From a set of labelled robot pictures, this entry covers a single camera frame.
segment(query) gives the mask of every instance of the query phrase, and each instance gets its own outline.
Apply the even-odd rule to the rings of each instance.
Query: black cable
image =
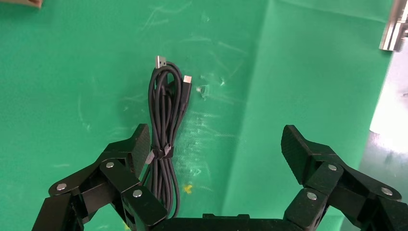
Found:
[[[176,133],[189,103],[191,77],[184,76],[182,80],[179,68],[171,62],[160,61],[160,58],[153,70],[148,91],[152,150],[156,152],[142,184],[163,203],[167,218],[170,217],[176,196],[175,211],[171,216],[175,218],[180,208],[180,192],[171,157]],[[169,74],[173,77],[171,82],[168,82]]]

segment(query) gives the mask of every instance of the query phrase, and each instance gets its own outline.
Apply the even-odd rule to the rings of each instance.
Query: green backdrop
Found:
[[[174,157],[181,217],[282,218],[300,186],[285,124],[357,167],[390,53],[391,1],[0,3],[0,224],[31,229],[57,180],[149,123],[156,55],[193,76]],[[320,231],[338,230],[326,215]],[[101,209],[87,230],[124,230]]]

